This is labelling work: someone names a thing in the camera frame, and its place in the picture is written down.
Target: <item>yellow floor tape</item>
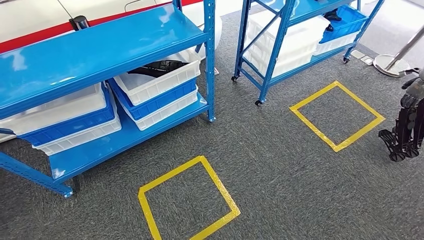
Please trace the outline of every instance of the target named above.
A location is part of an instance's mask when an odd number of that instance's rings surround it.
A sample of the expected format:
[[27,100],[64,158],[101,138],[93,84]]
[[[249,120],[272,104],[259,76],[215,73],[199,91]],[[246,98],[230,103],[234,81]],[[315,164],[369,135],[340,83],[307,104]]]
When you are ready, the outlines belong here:
[[[348,137],[346,140],[341,142],[339,145],[336,145],[333,141],[331,141],[324,133],[322,133],[316,126],[314,126],[302,113],[299,112],[299,109],[306,104],[312,102],[314,99],[318,98],[319,96],[325,94],[326,92],[330,91],[331,89],[339,87],[341,88],[345,93],[347,93],[351,98],[353,98],[355,101],[357,101],[360,105],[362,105],[364,108],[366,108],[368,111],[370,111],[376,119],[374,119],[372,122],[368,123],[366,126],[361,128],[359,131],[355,132],[352,136]],[[330,85],[324,87],[323,89],[317,91],[316,93],[312,94],[311,96],[307,97],[306,99],[300,101],[299,103],[295,104],[294,106],[290,107],[290,110],[296,114],[304,122],[318,137],[320,137],[324,142],[326,142],[335,152],[338,152],[356,140],[358,140],[362,135],[369,132],[371,129],[373,129],[375,126],[380,124],[385,120],[385,118],[380,115],[377,111],[372,109],[368,104],[366,104],[364,101],[362,101],[358,96],[356,96],[353,92],[349,91],[345,86],[343,86],[340,82],[335,81],[331,83]]]
[[231,209],[231,211],[227,215],[223,216],[222,218],[220,218],[216,222],[212,223],[210,226],[203,229],[202,231],[200,231],[199,233],[197,233],[196,235],[194,235],[190,239],[191,240],[204,239],[207,236],[214,233],[216,230],[222,228],[225,224],[227,224],[228,222],[230,222],[231,220],[233,220],[235,217],[237,217],[240,214],[239,208],[236,206],[236,203],[231,198],[230,194],[228,193],[228,191],[224,187],[221,180],[218,178],[215,171],[212,169],[208,160],[204,156],[198,156],[198,157],[184,163],[183,165],[171,170],[170,172],[156,178],[155,180],[149,182],[148,184],[140,187],[140,190],[138,191],[138,199],[140,201],[141,208],[143,210],[144,216],[146,218],[146,221],[147,221],[148,227],[150,229],[151,235],[153,236],[153,239],[160,240],[162,238],[161,238],[161,234],[159,233],[158,227],[156,226],[156,222],[153,219],[152,211],[150,210],[150,206],[149,206],[149,203],[146,199],[145,192],[147,192],[150,189],[158,186],[159,184],[165,182],[166,180],[172,178],[173,176],[183,172],[184,170],[187,170],[188,168],[192,167],[193,165],[195,165],[197,163],[201,163],[203,165],[203,167],[206,169],[207,173],[209,174],[212,181],[215,183],[219,192],[224,197],[224,199],[225,199],[226,203],[228,204],[229,208]]

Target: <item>blue metal shelving unit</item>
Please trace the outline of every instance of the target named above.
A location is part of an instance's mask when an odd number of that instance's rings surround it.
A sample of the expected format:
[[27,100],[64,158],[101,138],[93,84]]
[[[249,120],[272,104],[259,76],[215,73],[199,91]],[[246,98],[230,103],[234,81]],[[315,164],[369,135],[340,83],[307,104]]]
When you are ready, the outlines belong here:
[[[236,79],[240,77],[240,73],[245,75],[246,78],[249,79],[260,90],[259,99],[255,102],[255,104],[259,106],[265,102],[266,100],[265,97],[271,86],[319,62],[322,62],[342,52],[345,49],[347,49],[347,52],[343,57],[343,62],[344,63],[349,62],[349,57],[350,57],[352,49],[356,46],[359,39],[364,34],[365,30],[370,25],[371,21],[373,20],[374,16],[379,11],[384,1],[385,0],[378,1],[374,10],[370,14],[368,19],[364,23],[364,25],[362,26],[360,33],[356,36],[356,39],[353,43],[334,49],[329,52],[325,52],[321,55],[313,56],[309,63],[303,66],[300,66],[298,68],[295,68],[289,72],[283,73],[279,76],[272,77],[274,68],[277,62],[277,56],[280,52],[283,39],[284,39],[284,36],[286,35],[288,27],[301,23],[303,21],[306,21],[310,18],[325,14],[342,5],[350,4],[351,2],[353,2],[353,0],[318,0],[318,1],[300,0],[299,5],[297,6],[295,10],[295,15],[293,17],[290,17],[290,16],[293,12],[293,8],[295,6],[296,0],[285,0],[285,1],[283,0],[244,0],[242,12],[241,12],[240,30],[238,34],[238,47],[237,47],[237,53],[236,53],[236,59],[235,59],[234,76],[231,78],[231,80],[236,81]],[[252,39],[251,43],[245,47],[245,37],[246,37],[247,23],[248,23],[248,17],[249,17],[249,10],[250,10],[252,2],[257,2],[259,5],[263,6],[265,9],[271,11],[272,13],[275,14],[275,17],[265,26],[265,28],[254,39]],[[361,8],[360,0],[357,1],[357,6],[358,6],[357,9],[360,10]],[[243,54],[246,52],[248,48],[250,48],[256,42],[256,40],[258,40],[258,38],[278,18],[281,18],[279,28],[278,28],[278,34],[275,38],[275,44],[272,48],[272,54],[269,60],[268,69],[266,70],[266,75],[264,76],[258,71],[258,69],[252,63],[250,63],[246,58],[243,57]],[[262,79],[262,81],[261,82],[257,81],[248,72],[246,72],[246,70],[242,67],[243,63],[249,66]]]
[[[140,131],[118,106],[122,130],[49,157],[51,176],[0,152],[0,167],[65,197],[64,181],[190,118],[214,112],[215,0],[204,0],[204,30],[181,0],[0,54],[0,119],[60,98],[190,47],[206,48],[206,98]],[[2,133],[11,133],[1,129]]]

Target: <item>shelf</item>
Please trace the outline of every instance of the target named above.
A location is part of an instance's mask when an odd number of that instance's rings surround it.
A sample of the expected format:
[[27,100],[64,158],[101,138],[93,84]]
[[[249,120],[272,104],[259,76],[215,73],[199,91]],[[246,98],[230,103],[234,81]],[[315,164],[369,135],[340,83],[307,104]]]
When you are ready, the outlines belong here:
[[[286,1],[283,0],[252,0],[277,14]],[[299,0],[294,17],[290,19],[289,26],[301,23],[310,18],[334,10],[342,5],[350,4],[353,0]]]
[[283,81],[283,80],[285,80],[287,78],[290,78],[291,76],[293,76],[293,75],[295,75],[295,74],[297,74],[297,73],[299,73],[299,72],[301,72],[301,71],[303,71],[303,70],[305,70],[305,69],[307,69],[309,67],[312,67],[315,64],[318,64],[318,63],[320,63],[320,62],[322,62],[322,61],[324,61],[324,60],[326,60],[328,58],[331,58],[332,56],[334,56],[334,55],[336,55],[338,53],[341,53],[343,50],[345,50],[347,48],[350,48],[352,46],[354,46],[353,43],[348,44],[348,45],[345,45],[345,46],[342,46],[342,47],[339,47],[339,48],[336,48],[336,49],[331,50],[331,51],[324,52],[324,53],[322,53],[320,55],[312,56],[312,58],[310,59],[310,62],[308,62],[307,64],[302,65],[302,66],[300,66],[298,68],[295,68],[295,69],[293,69],[291,71],[288,71],[286,73],[283,73],[283,74],[281,74],[279,76],[273,77],[271,79],[271,81],[270,81],[269,84],[271,86],[274,85],[274,84],[277,84],[277,83],[279,83],[279,82],[281,82],[281,81]]
[[118,106],[118,114],[122,125],[120,131],[49,157],[53,180],[62,183],[208,110],[209,105],[199,93],[197,94],[197,98],[197,102],[185,107],[181,111],[165,118],[144,131],[140,131],[136,124],[124,112],[122,107]]
[[199,45],[207,36],[167,4],[0,54],[0,119]]

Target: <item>red stripe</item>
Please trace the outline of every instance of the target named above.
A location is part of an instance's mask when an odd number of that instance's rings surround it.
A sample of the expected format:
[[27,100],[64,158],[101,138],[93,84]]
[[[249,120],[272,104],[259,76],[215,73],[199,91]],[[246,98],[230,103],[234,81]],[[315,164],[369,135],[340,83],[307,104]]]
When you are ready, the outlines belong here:
[[69,32],[71,30],[73,30],[72,25],[69,22],[65,22],[60,25],[52,26],[40,31],[30,33],[28,35],[0,42],[0,54],[42,41],[44,39],[52,38],[54,36]]
[[[190,4],[195,4],[195,3],[199,3],[202,2],[203,0],[181,0],[181,3],[183,6],[185,5],[190,5]],[[131,14],[135,14],[135,13],[139,13],[141,11],[145,11],[148,9],[152,9],[154,7],[157,6],[161,6],[164,4],[159,4],[159,5],[153,5],[153,6],[149,6],[146,8],[141,8],[141,9],[137,9],[137,10],[133,10],[133,11],[129,11],[129,12],[123,12],[123,13],[119,13],[116,15],[112,15],[112,16],[107,16],[107,17],[102,17],[99,19],[94,19],[89,21],[88,23],[90,24],[90,26],[95,26],[101,23],[105,23],[111,20],[115,20],[118,18],[122,18]],[[20,36],[11,40],[7,40],[4,42],[0,42],[0,54],[13,50],[13,49],[17,49],[17,48],[21,48],[48,38],[52,38],[54,36],[57,36],[59,34],[63,34],[66,32],[69,32],[73,30],[72,25],[69,22],[65,22],[56,26],[52,26],[40,31],[36,31],[33,33],[30,33],[28,35],[24,35],[24,36]]]

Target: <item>stacked bins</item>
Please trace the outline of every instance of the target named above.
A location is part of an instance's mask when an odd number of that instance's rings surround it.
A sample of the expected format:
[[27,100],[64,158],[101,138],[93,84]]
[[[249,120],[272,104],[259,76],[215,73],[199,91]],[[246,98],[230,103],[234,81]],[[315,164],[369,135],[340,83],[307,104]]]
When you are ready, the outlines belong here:
[[338,49],[355,41],[367,16],[349,5],[343,5],[337,9],[337,16],[341,21],[331,21],[332,31],[326,30],[313,55]]
[[[274,16],[270,11],[262,11],[249,16],[245,47],[265,28]],[[275,20],[243,55],[263,76],[267,73],[280,21],[280,18]],[[323,38],[324,30],[329,24],[330,22],[327,19],[317,16],[289,27],[282,42],[272,77],[309,63],[318,43]]]
[[126,114],[143,131],[198,100],[196,77],[200,58],[191,49],[159,61],[187,63],[159,77],[124,73],[109,80]]
[[119,131],[121,123],[110,90],[97,83],[2,119],[0,128],[50,156]]

